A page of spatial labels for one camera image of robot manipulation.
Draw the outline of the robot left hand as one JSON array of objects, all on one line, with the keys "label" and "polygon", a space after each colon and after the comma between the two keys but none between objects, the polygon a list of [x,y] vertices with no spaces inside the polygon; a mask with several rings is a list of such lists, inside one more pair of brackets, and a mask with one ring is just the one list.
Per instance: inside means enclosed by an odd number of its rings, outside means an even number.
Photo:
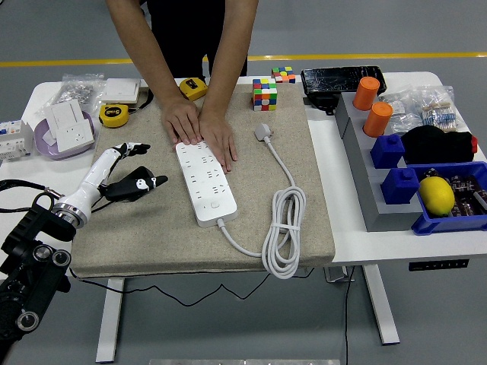
[{"label": "robot left hand", "polygon": [[107,182],[116,164],[126,158],[146,154],[150,146],[123,143],[106,149],[92,165],[78,189],[54,205],[53,212],[74,227],[83,227],[91,217],[92,207],[105,198],[109,202],[134,202],[152,189],[168,181],[166,176],[154,176],[146,167],[138,167],[119,182]]}]

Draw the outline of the person's left hand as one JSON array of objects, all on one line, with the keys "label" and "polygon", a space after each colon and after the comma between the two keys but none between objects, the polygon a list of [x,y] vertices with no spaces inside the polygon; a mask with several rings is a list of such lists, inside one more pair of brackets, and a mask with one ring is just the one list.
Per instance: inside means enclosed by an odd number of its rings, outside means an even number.
[{"label": "person's left hand", "polygon": [[231,126],[225,114],[218,110],[202,108],[199,114],[199,130],[203,140],[210,147],[225,173],[232,171],[237,161],[237,148]]}]

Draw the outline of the person's right hand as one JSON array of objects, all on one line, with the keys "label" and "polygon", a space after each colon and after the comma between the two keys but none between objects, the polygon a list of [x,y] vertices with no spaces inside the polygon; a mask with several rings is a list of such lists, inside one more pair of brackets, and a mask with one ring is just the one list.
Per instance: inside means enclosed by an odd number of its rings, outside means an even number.
[{"label": "person's right hand", "polygon": [[199,131],[199,113],[194,102],[184,97],[169,97],[162,100],[161,121],[173,146],[197,144],[202,140]]}]

